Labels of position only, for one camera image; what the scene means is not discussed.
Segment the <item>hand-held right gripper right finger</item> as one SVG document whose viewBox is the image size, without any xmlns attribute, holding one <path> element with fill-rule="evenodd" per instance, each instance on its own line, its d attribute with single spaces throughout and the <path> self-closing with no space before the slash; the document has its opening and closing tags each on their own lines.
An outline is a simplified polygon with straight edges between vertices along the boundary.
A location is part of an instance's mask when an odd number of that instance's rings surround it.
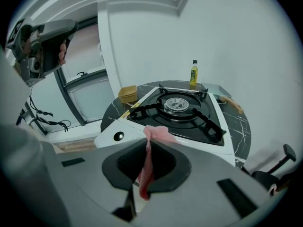
<svg viewBox="0 0 303 227">
<path fill-rule="evenodd" d="M 151 194 L 136 226 L 223 227 L 239 221 L 240 215 L 218 185 L 225 179 L 231 179 L 256 207 L 269 200 L 261 184 L 222 158 L 173 142 L 167 146 L 189 159 L 191 173 L 174 191 Z"/>
</svg>

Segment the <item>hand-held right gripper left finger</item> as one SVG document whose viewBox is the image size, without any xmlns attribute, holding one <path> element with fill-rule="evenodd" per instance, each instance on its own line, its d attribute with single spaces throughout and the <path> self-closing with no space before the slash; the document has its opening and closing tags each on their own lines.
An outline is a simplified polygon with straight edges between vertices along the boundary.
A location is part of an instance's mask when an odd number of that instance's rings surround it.
<svg viewBox="0 0 303 227">
<path fill-rule="evenodd" d="M 50 183 L 45 187 L 47 222 L 150 223 L 148 211 L 136 212 L 133 183 L 136 161 L 145 158 L 146 139 L 90 151 L 57 154 L 43 142 Z"/>
</svg>

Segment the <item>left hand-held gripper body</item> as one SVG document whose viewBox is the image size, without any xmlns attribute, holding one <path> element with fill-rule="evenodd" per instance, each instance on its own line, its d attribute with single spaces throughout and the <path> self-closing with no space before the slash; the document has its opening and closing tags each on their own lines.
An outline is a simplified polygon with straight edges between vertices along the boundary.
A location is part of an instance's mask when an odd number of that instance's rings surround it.
<svg viewBox="0 0 303 227">
<path fill-rule="evenodd" d="M 20 64 L 24 82 L 33 86 L 61 67 L 60 46 L 69 46 L 78 23 L 72 19 L 34 25 L 29 17 L 19 20 L 10 33 L 6 47 Z"/>
</svg>

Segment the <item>person's left hand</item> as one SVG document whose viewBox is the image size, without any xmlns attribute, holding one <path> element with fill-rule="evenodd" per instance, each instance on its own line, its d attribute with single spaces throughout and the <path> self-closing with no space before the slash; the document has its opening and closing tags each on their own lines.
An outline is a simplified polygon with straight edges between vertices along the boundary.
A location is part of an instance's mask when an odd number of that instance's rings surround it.
<svg viewBox="0 0 303 227">
<path fill-rule="evenodd" d="M 62 66 L 66 63 L 66 60 L 65 60 L 66 51 L 67 51 L 66 40 L 64 40 L 60 46 L 60 52 L 58 54 L 58 57 L 59 57 L 58 64 L 60 66 Z"/>
</svg>

